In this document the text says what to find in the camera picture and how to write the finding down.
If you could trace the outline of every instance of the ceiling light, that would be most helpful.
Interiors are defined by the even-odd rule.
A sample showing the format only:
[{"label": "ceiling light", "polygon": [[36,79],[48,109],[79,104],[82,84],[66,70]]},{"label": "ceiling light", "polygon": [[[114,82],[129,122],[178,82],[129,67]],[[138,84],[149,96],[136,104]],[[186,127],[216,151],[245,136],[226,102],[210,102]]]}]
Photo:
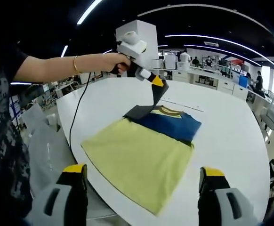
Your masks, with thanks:
[{"label": "ceiling light", "polygon": [[11,85],[31,85],[29,82],[11,82]]},{"label": "ceiling light", "polygon": [[102,2],[102,0],[95,0],[90,6],[89,8],[83,13],[83,15],[80,17],[80,19],[77,22],[77,25],[80,25],[82,22],[84,22],[84,20],[86,19],[87,16],[89,16],[89,14],[92,12],[92,10],[94,10],[94,8],[96,6],[98,6],[98,4]]},{"label": "ceiling light", "polygon": [[62,52],[62,54],[61,54],[61,57],[64,57],[67,48],[68,48],[68,46],[65,46],[65,47],[64,47],[64,50],[63,50],[63,52]]},{"label": "ceiling light", "polygon": [[209,48],[209,49],[215,49],[215,50],[218,50],[218,51],[223,51],[223,52],[230,53],[230,54],[236,55],[236,56],[238,56],[238,57],[244,58],[245,60],[250,61],[250,62],[256,64],[257,66],[260,66],[260,67],[261,67],[260,64],[256,63],[256,62],[253,61],[253,60],[250,60],[250,59],[248,59],[248,58],[246,58],[246,57],[244,57],[244,56],[241,56],[241,55],[238,55],[238,54],[236,54],[236,53],[232,53],[232,52],[229,52],[229,51],[226,51],[226,50],[222,50],[222,49],[219,49],[219,48],[213,48],[213,47],[208,47],[208,46],[197,46],[197,45],[184,45],[184,46],[200,47],[200,48]]},{"label": "ceiling light", "polygon": [[113,50],[113,49],[111,49],[111,50],[108,50],[108,51],[104,52],[104,54],[105,54],[105,53],[109,53],[109,52],[111,52],[112,50]]},{"label": "ceiling light", "polygon": [[246,48],[247,50],[250,50],[252,51],[253,53],[256,53],[257,55],[260,55],[261,57],[263,57],[264,59],[266,59],[267,61],[269,61],[271,64],[274,65],[274,62],[272,60],[270,60],[268,57],[258,53],[257,51],[249,48],[249,47],[246,47],[242,44],[239,44],[239,43],[236,43],[234,41],[229,41],[229,40],[226,40],[226,39],[220,39],[220,38],[216,38],[216,37],[211,37],[211,36],[205,36],[205,35],[197,35],[197,34],[176,34],[176,35],[165,35],[165,37],[178,37],[178,36],[188,36],[188,37],[200,37],[200,38],[208,38],[208,39],[216,39],[216,40],[220,40],[220,41],[226,41],[226,42],[229,42],[229,43],[232,43],[234,45],[237,45],[237,46],[240,46],[240,47],[243,47],[243,48]]}]

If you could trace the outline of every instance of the floor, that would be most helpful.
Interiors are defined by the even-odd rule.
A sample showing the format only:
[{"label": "floor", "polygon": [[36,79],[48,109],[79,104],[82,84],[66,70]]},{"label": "floor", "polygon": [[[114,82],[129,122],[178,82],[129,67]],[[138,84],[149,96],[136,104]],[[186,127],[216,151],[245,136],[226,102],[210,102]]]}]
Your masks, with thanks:
[{"label": "floor", "polygon": [[[44,111],[44,113],[46,115],[53,114],[53,113],[56,114],[57,122],[59,125],[61,125],[56,106],[53,106],[50,109],[46,109]],[[262,131],[262,133],[263,133],[263,136],[266,137],[266,132]],[[21,135],[24,139],[24,142],[26,144],[28,144],[29,136],[28,136],[26,130],[23,130],[21,132]],[[267,151],[268,151],[269,160],[274,159],[274,131],[271,132],[270,144],[267,144],[266,147],[267,147]],[[270,197],[274,197],[274,188],[270,191]],[[88,226],[128,226],[128,224],[126,222],[124,222],[120,217],[112,217],[112,218],[108,218],[108,219],[90,220],[90,221],[88,221]]]}]

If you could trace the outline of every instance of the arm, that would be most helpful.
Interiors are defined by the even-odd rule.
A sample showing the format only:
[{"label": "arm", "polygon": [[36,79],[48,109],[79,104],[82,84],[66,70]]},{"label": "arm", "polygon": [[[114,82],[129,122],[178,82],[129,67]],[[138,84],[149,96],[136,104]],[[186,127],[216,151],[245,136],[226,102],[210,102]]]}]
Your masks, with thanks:
[{"label": "arm", "polygon": [[[115,65],[123,73],[130,65],[130,60],[118,53],[83,55],[76,58],[77,69],[81,73],[110,72]],[[16,81],[49,82],[66,79],[77,74],[74,57],[57,57],[47,60],[29,56],[16,73]]]}]

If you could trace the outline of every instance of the sleeve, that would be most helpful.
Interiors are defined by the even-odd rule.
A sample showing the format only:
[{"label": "sleeve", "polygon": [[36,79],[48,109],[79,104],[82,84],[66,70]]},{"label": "sleeve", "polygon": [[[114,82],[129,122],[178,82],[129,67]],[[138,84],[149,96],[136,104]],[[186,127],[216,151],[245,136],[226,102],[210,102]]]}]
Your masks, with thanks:
[{"label": "sleeve", "polygon": [[3,53],[3,70],[9,82],[12,82],[24,60],[28,57],[15,46],[7,46]]}]

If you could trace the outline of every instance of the ceiling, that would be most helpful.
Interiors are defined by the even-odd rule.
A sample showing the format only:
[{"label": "ceiling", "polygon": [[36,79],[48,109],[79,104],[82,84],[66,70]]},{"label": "ceiling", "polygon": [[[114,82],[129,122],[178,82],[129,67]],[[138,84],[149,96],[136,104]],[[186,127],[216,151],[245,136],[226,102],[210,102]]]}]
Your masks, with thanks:
[{"label": "ceiling", "polygon": [[[22,51],[39,58],[59,57],[65,45],[69,46],[65,56],[103,53],[116,48],[115,29],[135,19],[156,25],[158,44],[168,45],[167,48],[182,48],[184,44],[204,45],[204,41],[212,41],[207,38],[165,37],[198,34],[231,40],[274,57],[274,4],[270,2],[214,1],[213,5],[243,13],[266,26],[272,34],[238,14],[210,7],[177,7],[138,16],[167,5],[211,5],[208,0],[103,0],[81,25],[76,23],[93,0],[49,2],[17,1],[15,6],[12,1],[12,4],[4,6],[8,37],[18,43]],[[224,41],[218,43],[221,49],[247,58],[258,57],[239,46]]]}]

